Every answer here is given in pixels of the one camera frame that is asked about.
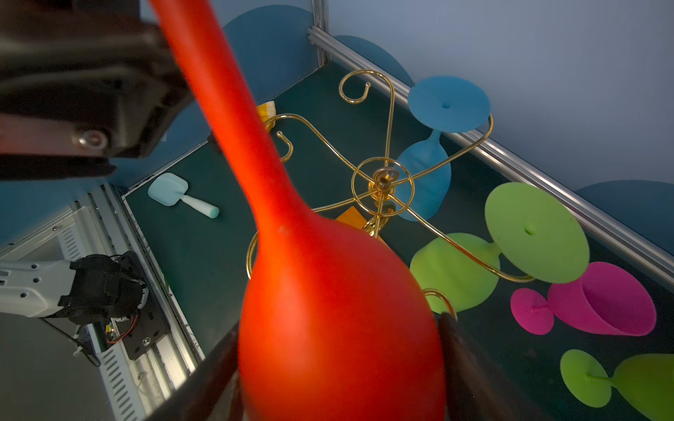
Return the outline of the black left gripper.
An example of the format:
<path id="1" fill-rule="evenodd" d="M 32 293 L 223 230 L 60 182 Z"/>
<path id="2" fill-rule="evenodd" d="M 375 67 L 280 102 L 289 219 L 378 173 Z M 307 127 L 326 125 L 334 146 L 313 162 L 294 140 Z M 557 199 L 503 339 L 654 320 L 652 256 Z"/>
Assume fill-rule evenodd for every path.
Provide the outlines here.
<path id="1" fill-rule="evenodd" d="M 151 155 L 193 94 L 136 1 L 1 4 L 1 177 L 111 175 Z"/>

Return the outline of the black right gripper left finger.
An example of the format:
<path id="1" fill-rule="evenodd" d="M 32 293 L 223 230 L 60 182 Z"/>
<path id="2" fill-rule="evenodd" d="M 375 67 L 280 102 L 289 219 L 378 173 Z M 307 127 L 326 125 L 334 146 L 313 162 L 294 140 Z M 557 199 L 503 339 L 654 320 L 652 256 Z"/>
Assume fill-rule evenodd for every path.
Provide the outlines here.
<path id="1" fill-rule="evenodd" d="M 147 420 L 207 420 L 238 368 L 237 322 L 170 398 Z"/>

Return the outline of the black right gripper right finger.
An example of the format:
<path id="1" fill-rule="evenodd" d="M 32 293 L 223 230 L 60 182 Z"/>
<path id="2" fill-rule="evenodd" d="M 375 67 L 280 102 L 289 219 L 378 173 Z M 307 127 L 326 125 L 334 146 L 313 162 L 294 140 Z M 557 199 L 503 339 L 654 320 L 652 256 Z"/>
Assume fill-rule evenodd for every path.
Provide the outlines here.
<path id="1" fill-rule="evenodd" d="M 508 379 L 451 314 L 438 316 L 438 331 L 449 420 L 551 419 Z"/>

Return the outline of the red wine glass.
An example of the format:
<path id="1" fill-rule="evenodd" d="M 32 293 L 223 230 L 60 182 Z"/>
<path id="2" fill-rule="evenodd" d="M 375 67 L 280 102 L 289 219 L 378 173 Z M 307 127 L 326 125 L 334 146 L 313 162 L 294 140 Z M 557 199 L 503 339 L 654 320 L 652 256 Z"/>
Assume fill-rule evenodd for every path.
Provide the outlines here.
<path id="1" fill-rule="evenodd" d="M 443 419 L 440 336 L 407 265 L 301 199 L 210 4 L 153 6 L 259 231 L 240 319 L 249 418 Z"/>

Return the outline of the magenta wine glass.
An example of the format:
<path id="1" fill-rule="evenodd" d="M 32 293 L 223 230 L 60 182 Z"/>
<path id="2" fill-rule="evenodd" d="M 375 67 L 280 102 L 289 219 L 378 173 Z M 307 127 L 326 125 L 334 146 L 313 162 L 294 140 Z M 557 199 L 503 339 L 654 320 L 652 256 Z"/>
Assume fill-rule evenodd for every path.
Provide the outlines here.
<path id="1" fill-rule="evenodd" d="M 517 289 L 510 308 L 516 322 L 534 335 L 549 333 L 557 319 L 585 333 L 642 337 L 656 325 L 656 307 L 642 283 L 626 270 L 593 262 L 574 282 L 553 284 L 546 296 Z"/>

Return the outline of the green wine glass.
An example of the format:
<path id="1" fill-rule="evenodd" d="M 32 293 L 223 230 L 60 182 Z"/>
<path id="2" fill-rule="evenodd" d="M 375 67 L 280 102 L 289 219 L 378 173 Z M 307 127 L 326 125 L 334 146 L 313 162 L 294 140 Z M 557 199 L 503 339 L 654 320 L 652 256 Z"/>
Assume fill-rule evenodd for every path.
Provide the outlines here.
<path id="1" fill-rule="evenodd" d="M 432 240 L 412 258 L 410 270 L 421 289 L 438 289 L 429 298 L 434 312 L 456 312 L 481 305 L 495 291 L 501 258 L 524 276 L 562 284 L 586 271 L 590 250 L 584 231 L 554 196 L 521 182 L 495 188 L 485 202 L 490 240 L 449 233 Z"/>
<path id="2" fill-rule="evenodd" d="M 560 360 L 563 382 L 579 402 L 606 406 L 617 390 L 649 420 L 673 419 L 673 356 L 640 354 L 621 362 L 612 375 L 585 351 L 570 349 Z"/>

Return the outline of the wooden rack base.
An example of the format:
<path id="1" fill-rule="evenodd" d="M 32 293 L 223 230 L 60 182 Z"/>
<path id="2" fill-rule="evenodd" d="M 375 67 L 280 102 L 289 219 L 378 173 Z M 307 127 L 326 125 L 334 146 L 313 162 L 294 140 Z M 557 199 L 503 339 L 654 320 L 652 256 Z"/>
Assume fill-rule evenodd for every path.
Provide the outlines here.
<path id="1" fill-rule="evenodd" d="M 374 236 L 377 217 L 366 220 L 365 217 L 356 209 L 356 207 L 351 206 L 345 212 L 343 212 L 339 217 L 336 218 L 336 221 L 346 224 L 347 226 L 354 227 L 370 235 Z"/>

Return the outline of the back blue wine glass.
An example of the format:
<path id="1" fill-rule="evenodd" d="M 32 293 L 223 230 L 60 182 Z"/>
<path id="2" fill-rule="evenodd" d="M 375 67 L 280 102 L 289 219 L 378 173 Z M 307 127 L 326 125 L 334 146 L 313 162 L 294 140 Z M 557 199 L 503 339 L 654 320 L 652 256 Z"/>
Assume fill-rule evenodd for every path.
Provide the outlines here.
<path id="1" fill-rule="evenodd" d="M 441 145 L 444 133 L 464 133 L 484 124 L 491 112 L 488 96 L 476 84 L 453 76 L 424 79 L 410 90 L 408 105 L 412 115 L 432 129 L 426 140 L 415 142 L 396 159 L 410 174 L 417 175 L 449 158 Z M 451 184 L 448 163 L 414 181 L 411 208 L 430 219 L 442 206 Z"/>

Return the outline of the light blue plastic scoop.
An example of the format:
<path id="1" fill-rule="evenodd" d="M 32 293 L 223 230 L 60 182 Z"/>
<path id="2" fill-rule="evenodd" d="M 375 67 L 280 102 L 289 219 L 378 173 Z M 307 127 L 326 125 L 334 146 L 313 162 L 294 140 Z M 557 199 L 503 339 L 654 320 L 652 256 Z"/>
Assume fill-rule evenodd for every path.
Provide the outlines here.
<path id="1" fill-rule="evenodd" d="M 188 182 L 178 175 L 162 173 L 150 184 L 147 194 L 163 206 L 172 207 L 178 202 L 183 202 L 209 219 L 219 216 L 220 209 L 217 206 L 189 196 L 188 189 Z"/>

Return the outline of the yellow glove with logo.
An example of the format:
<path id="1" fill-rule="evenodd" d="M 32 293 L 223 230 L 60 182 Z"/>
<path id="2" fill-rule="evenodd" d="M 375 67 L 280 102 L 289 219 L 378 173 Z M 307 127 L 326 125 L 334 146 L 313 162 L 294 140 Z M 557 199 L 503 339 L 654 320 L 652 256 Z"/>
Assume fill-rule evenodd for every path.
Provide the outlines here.
<path id="1" fill-rule="evenodd" d="M 270 100 L 268 102 L 262 103 L 261 105 L 257 105 L 256 110 L 261 121 L 263 122 L 265 130 L 270 133 L 276 124 L 274 121 L 272 121 L 272 119 L 277 116 L 276 103 L 273 100 Z"/>

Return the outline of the front aluminium rail bed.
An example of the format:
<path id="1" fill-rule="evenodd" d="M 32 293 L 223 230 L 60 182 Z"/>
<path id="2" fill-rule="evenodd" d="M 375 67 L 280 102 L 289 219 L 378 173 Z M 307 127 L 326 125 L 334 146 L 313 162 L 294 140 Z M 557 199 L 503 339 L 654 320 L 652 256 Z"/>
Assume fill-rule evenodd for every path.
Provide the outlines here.
<path id="1" fill-rule="evenodd" d="M 143 420 L 203 353 L 109 184 L 1 241 L 1 417 Z"/>

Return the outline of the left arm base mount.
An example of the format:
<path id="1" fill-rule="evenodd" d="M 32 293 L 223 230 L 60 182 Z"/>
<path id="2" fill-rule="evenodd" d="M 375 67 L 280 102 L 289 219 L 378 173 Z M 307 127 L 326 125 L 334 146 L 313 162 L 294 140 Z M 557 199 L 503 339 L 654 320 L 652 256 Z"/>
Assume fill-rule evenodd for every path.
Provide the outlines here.
<path id="1" fill-rule="evenodd" d="M 2 261 L 1 312 L 92 325 L 104 351 L 121 344 L 132 361 L 170 332 L 133 251 L 76 261 Z"/>

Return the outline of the horizontal aluminium back rail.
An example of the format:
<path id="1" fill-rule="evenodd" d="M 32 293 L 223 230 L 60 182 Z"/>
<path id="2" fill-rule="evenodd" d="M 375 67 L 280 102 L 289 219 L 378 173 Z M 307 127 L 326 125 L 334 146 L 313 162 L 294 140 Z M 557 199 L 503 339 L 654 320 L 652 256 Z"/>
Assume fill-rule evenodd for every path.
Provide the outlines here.
<path id="1" fill-rule="evenodd" d="M 308 40 L 317 49 L 329 54 L 344 67 L 351 70 L 371 69 L 386 76 L 396 91 L 397 103 L 403 107 L 408 106 L 410 92 L 408 85 L 317 26 L 309 28 L 307 33 Z M 632 261 L 640 270 L 651 273 L 666 284 L 673 284 L 673 256 L 661 247 L 646 240 L 642 235 L 563 187 L 552 177 L 490 138 L 484 140 L 471 153 L 509 180 L 525 182 L 551 194 L 567 207 L 581 226 L 595 239 L 616 254 L 620 254 L 625 260 Z"/>

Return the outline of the left aluminium frame post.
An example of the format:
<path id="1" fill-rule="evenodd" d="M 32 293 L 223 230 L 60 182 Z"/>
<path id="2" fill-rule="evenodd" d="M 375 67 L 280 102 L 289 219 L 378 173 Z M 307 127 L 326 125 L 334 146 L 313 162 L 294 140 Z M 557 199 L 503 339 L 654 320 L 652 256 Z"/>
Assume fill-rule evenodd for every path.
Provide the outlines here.
<path id="1" fill-rule="evenodd" d="M 314 26 L 325 33 L 329 33 L 329 8 L 328 0 L 312 0 L 312 15 Z M 321 47 L 315 46 L 318 55 L 318 64 L 325 66 L 330 61 L 330 55 Z"/>

